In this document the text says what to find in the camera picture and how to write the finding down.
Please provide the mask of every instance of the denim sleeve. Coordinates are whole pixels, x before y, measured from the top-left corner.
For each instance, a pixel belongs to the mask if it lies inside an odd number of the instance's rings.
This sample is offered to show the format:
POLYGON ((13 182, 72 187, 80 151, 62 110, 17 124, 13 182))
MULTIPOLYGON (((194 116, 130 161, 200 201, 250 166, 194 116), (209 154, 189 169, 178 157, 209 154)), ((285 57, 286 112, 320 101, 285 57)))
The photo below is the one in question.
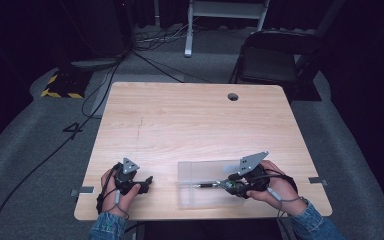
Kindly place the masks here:
POLYGON ((111 214, 102 212, 89 231, 89 239, 121 239, 124 234, 124 219, 111 214))
POLYGON ((307 209, 297 216, 291 216, 291 224, 295 233, 305 239, 344 239, 336 226, 327 218, 324 218, 308 202, 307 209))

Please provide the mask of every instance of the person's arm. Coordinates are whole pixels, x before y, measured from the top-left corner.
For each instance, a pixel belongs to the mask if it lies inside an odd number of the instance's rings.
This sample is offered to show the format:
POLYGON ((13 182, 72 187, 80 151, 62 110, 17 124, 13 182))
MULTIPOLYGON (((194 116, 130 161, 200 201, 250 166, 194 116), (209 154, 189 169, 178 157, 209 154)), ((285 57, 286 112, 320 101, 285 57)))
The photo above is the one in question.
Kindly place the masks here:
MULTIPOLYGON (((284 174, 269 160, 262 161, 261 165, 268 174, 284 174)), ((270 188, 281 197, 282 201, 277 200, 268 191, 248 191, 247 195, 286 212, 291 219, 294 232, 301 239, 344 239, 336 226, 329 219, 322 217, 311 202, 299 197, 286 180, 272 177, 270 178, 270 188)))
MULTIPOLYGON (((108 170, 101 177, 101 186, 105 185, 105 181, 110 172, 111 170, 108 170)), ((121 236, 124 234, 124 218, 126 217, 130 203, 139 192, 140 185, 136 184, 133 186, 124 196, 120 194, 120 200, 117 204, 114 175, 115 172, 113 172, 108 182, 102 212, 89 231, 89 239, 121 239, 121 236)))

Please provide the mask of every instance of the hand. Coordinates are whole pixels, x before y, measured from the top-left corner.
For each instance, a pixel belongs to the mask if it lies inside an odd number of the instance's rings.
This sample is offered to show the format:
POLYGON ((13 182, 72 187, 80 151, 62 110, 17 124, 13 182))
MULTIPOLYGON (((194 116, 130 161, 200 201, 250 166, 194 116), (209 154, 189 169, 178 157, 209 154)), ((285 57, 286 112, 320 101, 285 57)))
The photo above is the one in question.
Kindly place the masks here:
MULTIPOLYGON (((110 174, 110 172, 111 172, 111 169, 108 170, 107 172, 105 172, 105 174, 101 177, 101 186, 102 187, 104 187, 105 181, 107 180, 107 177, 110 174)), ((117 207, 115 204, 116 191, 113 191, 116 188, 115 179, 114 179, 115 173, 116 173, 116 171, 113 171, 113 173, 109 179, 107 189, 105 191, 105 195, 107 197, 104 199, 104 203, 102 205, 102 211, 110 212, 112 214, 115 214, 115 215, 123 218, 125 216, 125 214, 127 213, 127 210, 129 209, 130 204, 132 203, 133 199, 136 197, 136 195, 138 195, 138 192, 140 190, 140 184, 134 185, 132 187, 132 189, 130 189, 130 191, 126 195, 123 196, 120 194, 120 202, 118 203, 118 207, 117 207)))
MULTIPOLYGON (((264 167, 267 174, 285 174, 284 172, 282 172, 282 170, 280 170, 274 163, 269 160, 263 160, 260 164, 264 167)), ((292 188, 291 184, 282 178, 271 177, 270 187, 282 198, 282 200, 287 201, 299 197, 297 192, 295 192, 295 190, 292 188)), ((297 199, 292 202, 280 202, 276 198, 274 198, 268 191, 259 192, 250 190, 246 194, 255 200, 264 201, 270 204, 270 206, 284 211, 292 216, 302 213, 307 208, 307 204, 302 199, 297 199)))

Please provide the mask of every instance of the black chair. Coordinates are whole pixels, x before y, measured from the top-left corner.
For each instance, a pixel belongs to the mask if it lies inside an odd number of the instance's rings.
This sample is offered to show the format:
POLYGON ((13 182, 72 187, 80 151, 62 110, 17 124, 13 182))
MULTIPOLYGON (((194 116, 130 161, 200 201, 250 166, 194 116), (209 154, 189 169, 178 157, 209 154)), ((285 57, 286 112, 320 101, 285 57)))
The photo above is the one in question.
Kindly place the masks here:
POLYGON ((289 102, 321 100, 313 84, 320 67, 320 48, 321 39, 304 31, 255 32, 242 45, 229 83, 279 85, 289 102))

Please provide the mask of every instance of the gray carpet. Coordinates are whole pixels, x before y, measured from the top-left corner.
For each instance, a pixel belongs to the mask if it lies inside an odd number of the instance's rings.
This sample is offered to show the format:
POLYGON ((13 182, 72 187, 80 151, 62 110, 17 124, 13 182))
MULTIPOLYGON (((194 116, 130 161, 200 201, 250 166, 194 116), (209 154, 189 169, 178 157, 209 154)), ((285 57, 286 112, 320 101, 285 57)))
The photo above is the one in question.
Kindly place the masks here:
MULTIPOLYGON (((184 39, 138 53, 184 72, 158 65, 170 74, 180 75, 185 82, 227 83, 239 47, 253 30, 196 33, 191 58, 183 56, 184 39)), ((87 102, 86 99, 40 97, 54 71, 44 73, 33 83, 34 101, 0 136, 0 205, 26 174, 70 136, 62 131, 64 128, 87 119, 82 115, 82 105, 90 114, 95 102, 101 100, 102 96, 96 95, 87 102)), ((87 96, 102 83, 107 72, 93 75, 87 96)), ((116 74, 114 80, 132 75, 163 75, 133 54, 125 59, 116 74)), ((328 183, 325 189, 333 207, 329 218, 347 239, 384 239, 384 195, 330 102, 326 79, 319 74, 315 83, 322 102, 293 102, 291 106, 319 175, 328 183)), ((88 121, 83 132, 15 192, 0 215, 0 239, 87 238, 93 222, 74 218, 76 199, 70 197, 70 191, 82 184, 99 123, 96 119, 88 121)), ((132 239, 132 234, 123 239, 132 239)))

